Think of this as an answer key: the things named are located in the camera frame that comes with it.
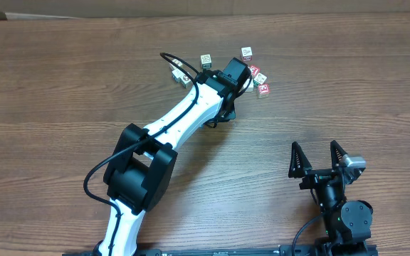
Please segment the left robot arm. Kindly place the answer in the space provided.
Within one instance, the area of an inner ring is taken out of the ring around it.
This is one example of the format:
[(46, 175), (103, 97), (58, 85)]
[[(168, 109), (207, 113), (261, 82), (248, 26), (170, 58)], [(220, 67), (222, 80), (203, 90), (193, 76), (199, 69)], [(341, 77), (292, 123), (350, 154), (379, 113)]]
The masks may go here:
[(94, 255), (136, 253), (144, 215), (165, 194), (178, 149), (198, 128), (234, 119), (234, 101), (250, 82), (249, 67), (233, 58), (224, 70), (198, 73), (185, 98), (157, 121), (123, 130), (103, 176), (111, 216)]

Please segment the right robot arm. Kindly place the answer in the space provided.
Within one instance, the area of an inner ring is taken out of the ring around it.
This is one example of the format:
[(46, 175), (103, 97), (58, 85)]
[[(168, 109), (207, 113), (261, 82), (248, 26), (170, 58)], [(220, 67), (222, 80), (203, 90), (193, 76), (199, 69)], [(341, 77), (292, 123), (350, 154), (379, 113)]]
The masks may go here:
[(369, 246), (373, 207), (366, 201), (349, 201), (346, 186), (356, 181), (366, 169), (360, 155), (348, 154), (335, 140), (330, 142), (332, 165), (314, 169), (297, 142), (291, 144), (288, 176), (301, 180), (299, 188), (308, 190), (320, 214), (304, 224), (293, 238), (290, 254), (297, 255), (300, 235), (314, 222), (322, 219), (326, 236), (315, 240), (306, 255), (377, 255), (377, 247)]

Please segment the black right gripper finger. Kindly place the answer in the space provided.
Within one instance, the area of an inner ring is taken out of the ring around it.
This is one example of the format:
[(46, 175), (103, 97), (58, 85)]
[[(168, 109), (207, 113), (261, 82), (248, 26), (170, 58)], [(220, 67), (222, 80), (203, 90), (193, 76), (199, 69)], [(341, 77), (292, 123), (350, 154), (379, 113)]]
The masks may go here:
[(332, 160), (332, 168), (338, 169), (339, 166), (346, 166), (348, 157), (347, 152), (339, 145), (336, 140), (330, 142), (330, 153)]
[(291, 159), (288, 172), (289, 178), (302, 178), (312, 171), (312, 166), (297, 142), (291, 145)]

